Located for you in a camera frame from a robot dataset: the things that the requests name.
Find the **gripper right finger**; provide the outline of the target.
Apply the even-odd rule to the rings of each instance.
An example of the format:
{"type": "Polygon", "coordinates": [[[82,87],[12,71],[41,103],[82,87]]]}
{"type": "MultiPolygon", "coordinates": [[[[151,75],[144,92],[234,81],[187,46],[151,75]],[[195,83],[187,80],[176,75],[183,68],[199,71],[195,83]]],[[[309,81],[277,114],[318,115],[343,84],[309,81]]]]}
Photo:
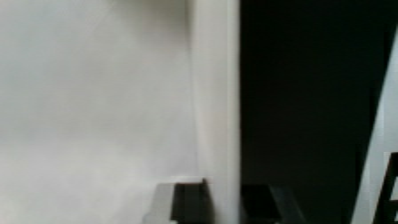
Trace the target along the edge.
{"type": "Polygon", "coordinates": [[[243,185],[242,224],[306,224],[293,191],[286,186],[243,185]]]}

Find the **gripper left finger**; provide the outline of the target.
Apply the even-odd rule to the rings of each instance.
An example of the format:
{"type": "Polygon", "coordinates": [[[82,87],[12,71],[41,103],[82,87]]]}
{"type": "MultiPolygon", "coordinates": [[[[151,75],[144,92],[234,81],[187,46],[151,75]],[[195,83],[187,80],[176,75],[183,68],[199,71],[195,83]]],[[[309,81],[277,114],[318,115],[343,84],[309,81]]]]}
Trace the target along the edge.
{"type": "Polygon", "coordinates": [[[210,224],[206,180],[156,186],[155,224],[210,224]]]}

